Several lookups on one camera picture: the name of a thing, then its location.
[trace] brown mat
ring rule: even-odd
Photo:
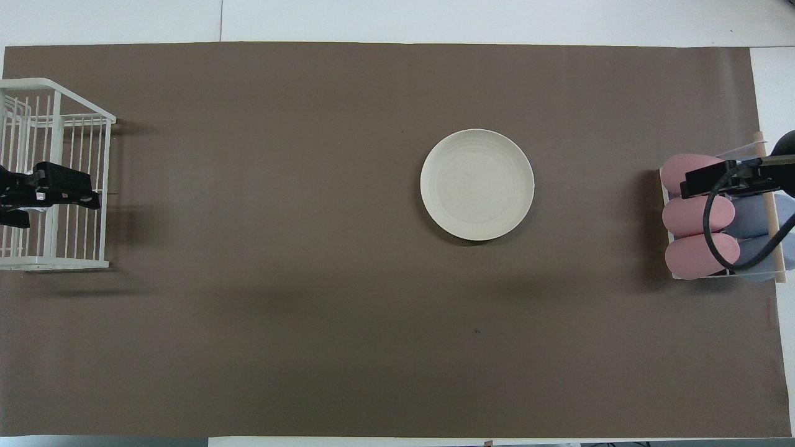
[[[121,121],[98,273],[2,272],[2,434],[789,436],[772,282],[674,281],[655,169],[758,129],[747,49],[10,48]],[[523,223],[423,208],[512,138]]]

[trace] black cable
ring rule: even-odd
[[[795,215],[792,215],[784,225],[778,230],[775,236],[770,238],[770,241],[762,247],[762,249],[751,259],[747,262],[742,264],[732,264],[728,262],[719,252],[717,247],[715,247],[715,241],[712,240],[712,233],[709,227],[709,213],[712,210],[712,202],[715,201],[715,197],[720,192],[720,189],[729,181],[731,176],[735,175],[741,169],[745,168],[757,168],[762,164],[761,158],[755,158],[753,160],[743,161],[742,163],[738,163],[734,168],[729,169],[726,173],[715,183],[715,186],[709,192],[707,196],[707,203],[704,206],[704,218],[702,219],[701,223],[704,228],[704,238],[707,240],[707,247],[709,247],[709,251],[715,256],[715,259],[720,262],[721,266],[725,268],[736,271],[736,270],[746,270],[750,269],[751,267],[759,264],[762,260],[767,258],[770,253],[773,253],[773,250],[776,246],[781,243],[782,240],[787,236],[790,230],[795,227]]]

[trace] pink cup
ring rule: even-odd
[[[665,228],[676,237],[700,235],[704,233],[704,206],[707,197],[692,197],[683,199],[674,197],[662,210],[662,223]],[[712,202],[712,210],[709,213],[709,229],[712,232],[731,224],[735,218],[735,206],[731,200],[723,196],[718,196]]]
[[[718,157],[700,154],[678,154],[669,158],[662,166],[660,178],[662,185],[672,194],[682,194],[679,184],[684,181],[684,174],[695,169],[720,163]]]
[[[737,239],[717,233],[712,235],[718,252],[728,261],[736,262],[740,257]],[[671,273],[682,279],[697,279],[723,270],[707,247],[704,235],[677,239],[665,249],[665,264]]]

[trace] white wire rack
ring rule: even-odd
[[[0,270],[108,267],[105,260],[107,171],[116,117],[42,78],[0,80],[0,165],[30,173],[50,161],[91,175],[102,207],[55,205],[30,211],[30,228],[0,226]]]
[[[765,147],[765,140],[764,135],[762,132],[756,132],[754,134],[754,142],[751,144],[747,144],[745,146],[741,146],[737,149],[729,150],[722,154],[716,155],[716,157],[722,160],[733,160],[733,159],[747,159],[747,158],[754,158],[754,157],[765,157],[768,155],[767,148]],[[662,184],[662,179],[660,179],[660,186],[662,187],[662,203],[663,206],[667,205],[669,200],[673,198],[673,196],[665,189],[665,186]],[[772,192],[765,192],[764,194],[765,199],[765,210],[767,214],[767,229],[770,235],[774,235],[776,231],[778,231],[778,210],[776,209],[776,201],[774,199],[774,194]],[[676,238],[670,231],[668,233],[668,243],[671,243]],[[784,264],[784,251],[781,249],[781,246],[773,250],[773,253],[770,254],[773,258],[775,270],[766,271],[766,272],[757,272],[757,273],[733,273],[729,270],[721,270],[717,273],[711,274],[705,278],[728,278],[730,276],[755,276],[755,275],[767,275],[767,274],[775,274],[776,282],[787,282],[787,275],[786,269]],[[671,274],[674,279],[681,279],[675,274]]]

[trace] white plate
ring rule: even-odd
[[[533,203],[535,180],[527,157],[491,130],[469,129],[433,147],[420,192],[433,220],[463,239],[498,238],[516,228]]]

